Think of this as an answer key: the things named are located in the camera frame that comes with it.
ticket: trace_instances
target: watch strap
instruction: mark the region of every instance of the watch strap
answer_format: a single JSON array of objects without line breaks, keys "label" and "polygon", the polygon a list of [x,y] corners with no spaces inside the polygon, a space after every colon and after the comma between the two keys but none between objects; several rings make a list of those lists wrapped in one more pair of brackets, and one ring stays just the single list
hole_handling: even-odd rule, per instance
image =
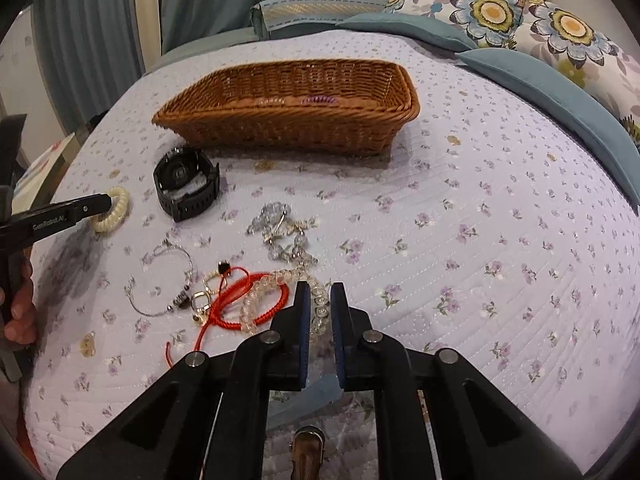
[{"label": "watch strap", "polygon": [[178,200],[168,197],[164,191],[162,191],[160,183],[158,182],[158,170],[154,172],[154,181],[160,207],[176,222],[182,222],[203,213],[220,194],[220,164],[214,166],[202,152],[197,153],[198,170],[205,175],[207,183],[199,190],[185,195]]}]

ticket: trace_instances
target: metal bolt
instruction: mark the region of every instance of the metal bolt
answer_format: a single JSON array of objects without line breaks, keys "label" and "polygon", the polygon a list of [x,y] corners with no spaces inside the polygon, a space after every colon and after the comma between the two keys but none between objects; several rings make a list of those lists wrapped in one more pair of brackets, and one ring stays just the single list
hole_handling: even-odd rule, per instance
[{"label": "metal bolt", "polygon": [[267,345],[272,345],[277,343],[280,340],[280,334],[275,330],[267,330],[266,332],[262,332],[260,334],[260,341],[263,343],[267,343]]},{"label": "metal bolt", "polygon": [[204,363],[205,357],[206,354],[204,352],[190,352],[185,356],[184,362],[187,366],[195,368]]},{"label": "metal bolt", "polygon": [[445,348],[444,350],[440,351],[438,357],[443,363],[452,365],[458,360],[458,352],[452,350],[451,348]]},{"label": "metal bolt", "polygon": [[379,343],[382,341],[383,333],[378,332],[377,330],[365,330],[362,333],[362,338],[367,343]]}]

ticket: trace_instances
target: teal cushion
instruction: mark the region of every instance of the teal cushion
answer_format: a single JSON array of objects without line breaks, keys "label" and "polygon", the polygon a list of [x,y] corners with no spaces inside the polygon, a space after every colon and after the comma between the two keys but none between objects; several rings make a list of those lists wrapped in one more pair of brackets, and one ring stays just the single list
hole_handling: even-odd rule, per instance
[{"label": "teal cushion", "polygon": [[599,102],[546,63],[523,52],[480,48],[458,54],[458,58],[577,134],[631,202],[640,205],[640,154],[626,130]]},{"label": "teal cushion", "polygon": [[461,30],[429,16],[401,14],[400,12],[394,14],[366,12],[337,23],[336,27],[364,32],[397,34],[413,40],[424,41],[452,52],[465,52],[478,48],[476,43]]},{"label": "teal cushion", "polygon": [[283,40],[331,30],[363,12],[382,12],[386,0],[264,0],[251,8],[251,24],[261,40]]},{"label": "teal cushion", "polygon": [[200,54],[206,54],[207,52],[213,52],[214,50],[220,50],[228,46],[252,43],[253,41],[258,41],[258,37],[254,34],[254,30],[251,27],[220,32],[213,36],[190,41],[189,43],[182,44],[170,50],[164,54],[155,65],[147,70],[146,73],[155,72],[163,66],[171,65],[172,63],[182,61],[189,57],[199,56]]}]

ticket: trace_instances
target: floral pillow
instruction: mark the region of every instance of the floral pillow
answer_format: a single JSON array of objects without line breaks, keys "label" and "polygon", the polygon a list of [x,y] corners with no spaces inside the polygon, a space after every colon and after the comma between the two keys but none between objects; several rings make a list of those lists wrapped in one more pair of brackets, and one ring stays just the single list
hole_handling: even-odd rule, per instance
[{"label": "floral pillow", "polygon": [[565,75],[620,121],[640,151],[640,64],[584,20],[545,0],[527,0],[509,48]]},{"label": "floral pillow", "polygon": [[479,47],[505,46],[522,18],[525,0],[389,0],[385,12],[436,18],[466,32]]}]

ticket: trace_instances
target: pillow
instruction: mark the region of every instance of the pillow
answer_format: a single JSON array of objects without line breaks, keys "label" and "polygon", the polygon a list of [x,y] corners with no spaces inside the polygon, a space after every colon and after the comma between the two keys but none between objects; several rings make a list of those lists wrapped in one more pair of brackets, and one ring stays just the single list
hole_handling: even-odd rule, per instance
[{"label": "pillow", "polygon": [[452,52],[464,52],[478,48],[461,30],[428,16],[366,12],[337,23],[336,27],[364,32],[397,34],[434,44]]},{"label": "pillow", "polygon": [[171,65],[171,63],[187,59],[188,57],[199,56],[200,54],[206,54],[207,52],[220,50],[228,46],[252,43],[253,41],[258,41],[258,37],[254,34],[254,30],[251,27],[220,32],[220,34],[190,41],[189,43],[182,44],[170,50],[164,54],[155,65],[147,70],[146,73],[155,72],[163,66]]},{"label": "pillow", "polygon": [[511,48],[544,61],[597,99],[640,151],[640,64],[584,20],[545,0],[527,0]]},{"label": "pillow", "polygon": [[382,12],[386,0],[264,0],[251,8],[261,40],[282,40],[330,30],[363,12]]},{"label": "pillow", "polygon": [[545,63],[515,50],[487,48],[457,56],[576,133],[634,206],[640,205],[640,153],[620,123],[587,93]]},{"label": "pillow", "polygon": [[480,47],[504,46],[520,24],[525,0],[389,0],[385,12],[419,14],[464,30]]}]

